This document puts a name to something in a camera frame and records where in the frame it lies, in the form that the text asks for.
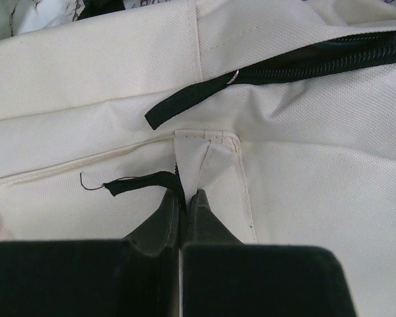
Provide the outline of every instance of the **seam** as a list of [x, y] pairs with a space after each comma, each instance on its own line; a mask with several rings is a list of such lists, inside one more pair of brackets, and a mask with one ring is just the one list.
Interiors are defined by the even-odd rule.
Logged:
[[205, 52], [207, 52], [207, 51], [214, 50], [214, 49], [219, 48], [219, 47], [221, 47], [221, 46], [225, 46], [226, 44], [229, 44], [230, 42], [232, 42], [232, 41], [234, 41], [234, 40], [236, 40], [236, 39], [238, 39], [238, 38], [244, 37], [247, 33], [250, 33], [250, 32], [253, 32], [253, 31], [255, 31], [255, 30], [258, 30], [258, 29], [261, 28], [262, 26], [266, 26], [267, 24], [272, 23], [272, 22], [273, 22], [273, 21], [267, 21], [267, 22], [265, 22], [265, 23], [263, 23], [263, 24], [257, 24], [257, 25], [255, 25], [255, 26], [253, 26], [252, 28], [248, 28], [247, 30], [244, 30], [244, 31], [242, 31], [242, 32], [239, 32], [239, 33], [237, 33], [237, 35], [232, 36], [231, 38], [229, 38], [229, 39], [227, 39], [227, 40], [225, 40], [225, 41], [219, 43], [219, 44], [216, 45], [216, 46], [212, 46], [212, 47], [210, 47], [210, 48], [206, 48], [205, 50], [203, 50], [203, 53], [205, 53]]
[[178, 91], [182, 88], [187, 87], [188, 85], [193, 85], [194, 83], [190, 83], [190, 84], [185, 84], [182, 86], [178, 86], [178, 87], [173, 87], [167, 90], [160, 90], [160, 91], [155, 91], [155, 92], [146, 92], [144, 94], [132, 94], [129, 96], [122, 96], [122, 97], [117, 97], [117, 98], [111, 98], [111, 99], [105, 99], [105, 100], [99, 100], [90, 104], [81, 104], [80, 106], [70, 106], [68, 108], [64, 108], [64, 109], [56, 109], [56, 110], [51, 110], [51, 111], [45, 111], [45, 112], [38, 112], [38, 113], [34, 113], [34, 114], [27, 114], [24, 116], [9, 116], [9, 117], [3, 117], [0, 118], [0, 122], [5, 122], [8, 120], [16, 120], [16, 119], [22, 119], [22, 118], [30, 118], [30, 117], [34, 117], [34, 116], [42, 116], [42, 115], [46, 115], [46, 114], [55, 114], [58, 112], [62, 112], [62, 111], [68, 111], [68, 110], [74, 110], [74, 109], [82, 109], [82, 108], [86, 108], [86, 107], [94, 107], [94, 106], [99, 106], [105, 102], [113, 102], [113, 101], [118, 101], [118, 100], [123, 100], [123, 99], [128, 99], [128, 98], [137, 98], [137, 97], [142, 97], [142, 96], [152, 96], [154, 94], [162, 94], [164, 92], [173, 92], [173, 91]]
[[201, 6], [206, 7], [207, 5], [213, 4], [214, 0], [207, 0], [207, 1], [202, 1]]
[[249, 199], [249, 190], [248, 190], [248, 181], [246, 179], [246, 175], [245, 175], [245, 168], [244, 168], [244, 163], [242, 162], [242, 150], [240, 147], [240, 141], [239, 139], [234, 139], [232, 138], [232, 142], [233, 144], [235, 144], [235, 148], [237, 150], [238, 153], [238, 158], [239, 158], [239, 166], [240, 166], [240, 170], [242, 173], [242, 184], [244, 185], [244, 191], [245, 191], [245, 200], [246, 200], [246, 211], [247, 211], [247, 215], [248, 215], [248, 220], [250, 223], [250, 227], [251, 227], [251, 231], [252, 231], [252, 238], [253, 241], [255, 243], [258, 243], [257, 240], [257, 233], [255, 231], [255, 224], [253, 222], [253, 216], [252, 216], [252, 209], [251, 209], [251, 200]]
[[[254, 225], [252, 209], [251, 209], [251, 201], [250, 201], [250, 198], [249, 198], [248, 181], [246, 179], [245, 168], [244, 168], [244, 164], [242, 162], [242, 150], [241, 150], [241, 147], [240, 147], [240, 140], [239, 140], [237, 135], [235, 135], [233, 133], [230, 133], [230, 132], [221, 131], [221, 136], [220, 137], [217, 137], [216, 135], [208, 136], [208, 132], [209, 132], [209, 130], [205, 130], [204, 139], [206, 137], [209, 137], [210, 139], [211, 139], [211, 137], [214, 137], [216, 139], [217, 138], [221, 139], [222, 142], [225, 139], [230, 139], [231, 142], [233, 143], [233, 145], [235, 146], [235, 152], [236, 152], [236, 155], [238, 156], [238, 162], [239, 162], [240, 174], [241, 174], [241, 175], [238, 175], [238, 176], [242, 177], [242, 181], [240, 181], [240, 183], [243, 186], [242, 189], [243, 189], [244, 199], [245, 199], [245, 203], [246, 203], [246, 215], [248, 217], [249, 227], [251, 229], [252, 240], [253, 240], [254, 243], [257, 243], [258, 242], [257, 241], [257, 233], [255, 231], [255, 225]], [[213, 149], [212, 149], [211, 145], [212, 145], [212, 143], [214, 141], [211, 141], [211, 140], [209, 140], [209, 141], [210, 141], [210, 145], [209, 145], [209, 148], [207, 150], [207, 153], [205, 154], [205, 157], [203, 159], [203, 163], [202, 163], [200, 171], [199, 171], [199, 177], [200, 178], [204, 174], [205, 169], [208, 166], [207, 163], [208, 163], [208, 161], [209, 161], [209, 159], [210, 159], [210, 157], [212, 155], [212, 152], [213, 152]]]
[[128, 155], [136, 151], [137, 149], [140, 149], [145, 145], [163, 142], [163, 141], [169, 141], [172, 140], [173, 138], [174, 138], [173, 135], [168, 137], [161, 137], [159, 139], [136, 143], [133, 145], [129, 145], [127, 147], [121, 147], [111, 151], [90, 155], [89, 157], [78, 158], [76, 160], [71, 160], [69, 162], [64, 162], [61, 164], [56, 164], [53, 166], [38, 168], [36, 170], [30, 170], [28, 172], [22, 172], [14, 175], [5, 176], [0, 178], [0, 186], [10, 185], [14, 183], [21, 183], [21, 182], [29, 182], [31, 180], [35, 180], [38, 178], [59, 174], [62, 172], [66, 172], [68, 170], [72, 170], [74, 168], [79, 168], [87, 164], [95, 164], [98, 162], [102, 162], [103, 160], [110, 160], [116, 157], [122, 157], [124, 155]]
[[295, 145], [318, 145], [320, 147], [331, 147], [334, 149], [348, 149], [351, 151], [354, 151], [360, 155], [369, 155], [371, 157], [375, 157], [377, 159], [381, 160], [387, 160], [389, 162], [395, 162], [396, 163], [396, 158], [391, 158], [387, 157], [384, 155], [379, 155], [376, 153], [370, 153], [367, 151], [364, 151], [362, 149], [356, 149], [354, 147], [350, 147], [347, 145], [335, 145], [335, 144], [328, 144], [328, 143], [315, 143], [315, 142], [305, 142], [305, 141], [282, 141], [282, 140], [242, 140], [242, 142], [250, 142], [250, 143], [292, 143]]
[[[197, 25], [197, 6], [195, 0], [187, 1], [187, 19], [188, 19], [188, 30], [189, 30], [189, 43], [191, 44], [191, 57], [192, 57], [192, 70], [195, 81], [203, 81], [202, 69], [201, 69], [201, 54], [199, 50], [199, 36], [198, 36], [198, 25]], [[194, 51], [197, 49], [197, 58], [195, 58]]]

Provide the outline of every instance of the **stitching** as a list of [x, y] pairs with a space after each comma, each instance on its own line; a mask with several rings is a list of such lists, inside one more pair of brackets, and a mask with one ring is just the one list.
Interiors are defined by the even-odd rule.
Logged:
[[30, 170], [28, 172], [22, 172], [22, 173], [18, 173], [15, 175], [5, 176], [5, 177], [0, 178], [0, 186], [10, 185], [10, 184], [19, 183], [19, 182], [29, 182], [31, 180], [35, 180], [38, 178], [47, 177], [47, 176], [55, 175], [58, 173], [66, 172], [68, 170], [84, 166], [86, 164], [94, 164], [97, 162], [101, 162], [103, 160], [110, 160], [110, 159], [114, 159], [116, 157], [122, 157], [124, 155], [128, 155], [128, 154], [132, 153], [133, 151], [136, 151], [137, 149], [140, 149], [141, 147], [143, 147], [145, 145], [163, 142], [163, 141], [169, 141], [169, 140], [172, 140], [173, 138], [174, 138], [173, 135], [171, 135], [169, 137], [161, 137], [161, 138], [150, 140], [150, 141], [145, 141], [145, 142], [128, 145], [126, 147], [121, 147], [121, 148], [114, 149], [111, 151], [94, 154], [89, 157], [78, 158], [76, 160], [71, 160], [69, 162], [64, 162], [64, 163], [56, 164], [53, 166], [39, 168], [36, 170]]
[[194, 27], [194, 38], [196, 39], [196, 48], [197, 48], [197, 68], [198, 68], [198, 81], [201, 82], [204, 80], [203, 78], [203, 67], [201, 65], [201, 45], [199, 44], [199, 29], [198, 29], [198, 12], [197, 12], [197, 3], [196, 0], [191, 0], [193, 5], [191, 10], [193, 10], [193, 27]]
[[193, 71], [193, 78], [195, 79], [195, 81], [199, 81], [199, 78], [197, 76], [197, 71], [195, 69], [195, 58], [193, 56], [193, 38], [192, 38], [192, 21], [191, 21], [191, 15], [192, 15], [192, 7], [195, 7], [195, 4], [192, 3], [193, 0], [189, 0], [187, 2], [187, 10], [188, 15], [187, 15], [187, 20], [188, 20], [188, 31], [189, 31], [189, 44], [191, 45], [191, 60], [192, 60], [192, 71]]
[[258, 243], [257, 233], [255, 232], [255, 224], [253, 222], [253, 217], [252, 217], [251, 201], [249, 199], [248, 181], [246, 180], [244, 163], [242, 162], [242, 150], [240, 148], [240, 141], [239, 139], [235, 140], [234, 138], [232, 138], [232, 142], [233, 144], [235, 144], [235, 147], [237, 148], [240, 170], [242, 172], [242, 184], [244, 185], [244, 191], [245, 191], [245, 200], [246, 200], [246, 209], [247, 209], [246, 211], [247, 211], [250, 227], [252, 229], [252, 238], [255, 243]]
[[214, 3], [214, 0], [208, 0], [208, 1], [205, 1], [205, 2], [201, 2], [201, 6], [202, 7], [206, 7], [207, 5], [210, 5], [210, 4], [213, 4]]
[[[235, 150], [236, 150], [236, 154], [238, 156], [238, 162], [239, 162], [239, 166], [240, 166], [240, 170], [241, 170], [240, 174], [242, 176], [242, 181], [240, 183], [243, 184], [243, 191], [245, 193], [246, 213], [247, 213], [247, 217], [248, 217], [248, 221], [249, 221], [249, 227], [251, 229], [252, 240], [254, 241], [254, 243], [257, 243], [257, 233], [255, 231], [255, 224], [254, 224], [253, 217], [252, 217], [251, 201], [249, 199], [248, 181], [246, 180], [244, 163], [242, 162], [242, 150], [240, 147], [240, 140], [237, 135], [234, 135], [234, 137], [233, 137], [233, 135], [231, 133], [228, 133], [228, 134], [229, 134], [229, 136], [225, 136], [224, 131], [222, 131], [222, 135], [219, 136], [218, 138], [220, 138], [222, 140], [222, 142], [225, 139], [230, 139], [231, 142], [233, 143], [233, 145], [235, 146]], [[208, 167], [207, 163], [213, 153], [213, 148], [211, 147], [211, 144], [213, 143], [213, 141], [210, 141], [210, 142], [211, 142], [210, 146], [207, 150], [207, 153], [205, 154], [203, 163], [202, 163], [200, 171], [199, 171], [200, 178], [202, 177], [206, 168]]]
[[176, 86], [176, 87], [171, 87], [171, 88], [167, 88], [167, 89], [163, 89], [163, 90], [158, 90], [158, 91], [154, 91], [154, 92], [144, 92], [144, 93], [139, 93], [139, 94], [131, 94], [131, 95], [127, 95], [127, 96], [119, 96], [119, 97], [115, 97], [115, 98], [109, 98], [109, 99], [103, 99], [103, 100], [97, 100], [94, 102], [90, 102], [87, 104], [80, 104], [78, 106], [68, 106], [66, 108], [62, 108], [62, 109], [54, 109], [54, 110], [50, 110], [50, 111], [44, 111], [44, 112], [35, 112], [32, 114], [25, 114], [25, 115], [17, 115], [17, 116], [3, 116], [2, 118], [0, 118], [0, 122], [5, 122], [8, 120], [15, 120], [15, 119], [21, 119], [21, 118], [30, 118], [30, 117], [34, 117], [34, 116], [42, 116], [42, 115], [46, 115], [46, 114], [55, 114], [58, 112], [63, 112], [63, 111], [70, 111], [70, 110], [75, 110], [75, 109], [82, 109], [82, 108], [88, 108], [88, 107], [99, 107], [104, 103], [107, 102], [115, 102], [115, 101], [119, 101], [119, 100], [125, 100], [125, 99], [130, 99], [130, 98], [138, 98], [138, 97], [143, 97], [143, 96], [154, 96], [155, 94], [162, 94], [162, 93], [173, 93], [174, 91], [180, 90], [182, 88], [185, 88], [188, 85], [192, 85], [193, 83], [187, 83], [181, 86]]
[[221, 47], [221, 46], [225, 46], [226, 44], [229, 44], [230, 42], [232, 42], [232, 41], [234, 41], [234, 40], [236, 40], [236, 39], [238, 39], [238, 38], [244, 37], [247, 33], [250, 33], [250, 32], [253, 32], [253, 31], [255, 31], [255, 30], [258, 30], [259, 28], [261, 28], [262, 26], [265, 26], [265, 25], [269, 24], [270, 22], [272, 22], [272, 21], [268, 21], [268, 22], [263, 23], [263, 24], [258, 24], [258, 25], [253, 26], [252, 28], [248, 28], [248, 29], [245, 30], [245, 31], [239, 32], [239, 33], [237, 33], [237, 35], [235, 35], [235, 36], [233, 36], [233, 37], [227, 39], [226, 41], [221, 42], [220, 44], [218, 44], [218, 45], [216, 45], [216, 46], [213, 46], [213, 47], [210, 47], [210, 48], [206, 48], [205, 50], [203, 50], [203, 53], [205, 53], [205, 52], [207, 52], [207, 51], [214, 50], [214, 49], [219, 48], [219, 47]]
[[389, 162], [396, 163], [396, 158], [387, 157], [385, 155], [380, 155], [377, 153], [371, 153], [371, 152], [365, 151], [363, 149], [356, 149], [349, 145], [337, 145], [337, 144], [316, 143], [316, 142], [307, 142], [307, 141], [285, 141], [285, 140], [242, 140], [242, 141], [243, 142], [254, 142], [254, 143], [261, 143], [261, 142], [264, 142], [264, 143], [292, 143], [295, 145], [314, 145], [314, 146], [320, 146], [320, 147], [331, 147], [334, 149], [349, 149], [349, 150], [354, 151], [358, 155], [368, 155], [370, 157], [374, 157], [377, 159], [387, 160]]

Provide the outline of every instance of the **black zipper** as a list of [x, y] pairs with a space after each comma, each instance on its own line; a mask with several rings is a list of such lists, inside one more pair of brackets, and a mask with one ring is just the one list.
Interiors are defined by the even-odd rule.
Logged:
[[292, 83], [393, 63], [396, 63], [396, 31], [346, 36], [300, 48], [188, 86], [157, 104], [145, 118], [151, 128], [157, 129], [230, 85]]

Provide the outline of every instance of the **black webbing strap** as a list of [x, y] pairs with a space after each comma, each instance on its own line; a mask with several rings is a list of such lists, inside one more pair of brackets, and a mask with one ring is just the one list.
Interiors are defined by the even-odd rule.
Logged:
[[78, 20], [125, 10], [123, 0], [84, 0], [84, 4], [85, 9], [80, 13]]
[[171, 172], [161, 171], [140, 177], [122, 178], [110, 183], [104, 183], [102, 187], [109, 190], [113, 196], [117, 196], [125, 192], [130, 192], [131, 190], [138, 190], [149, 186], [161, 186], [172, 190], [179, 197], [181, 206], [185, 207], [185, 194], [177, 172], [173, 174]]
[[226, 88], [235, 71], [223, 76], [197, 83], [178, 91], [169, 98], [157, 104], [145, 114], [145, 119], [153, 130], [178, 114], [194, 107], [216, 92]]

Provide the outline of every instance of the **cream canvas bag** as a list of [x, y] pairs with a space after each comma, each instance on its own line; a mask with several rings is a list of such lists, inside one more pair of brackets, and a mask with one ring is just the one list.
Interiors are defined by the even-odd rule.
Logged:
[[0, 241], [121, 238], [165, 189], [80, 174], [176, 164], [242, 242], [328, 248], [359, 316], [396, 316], [396, 8], [178, 0], [0, 41]]

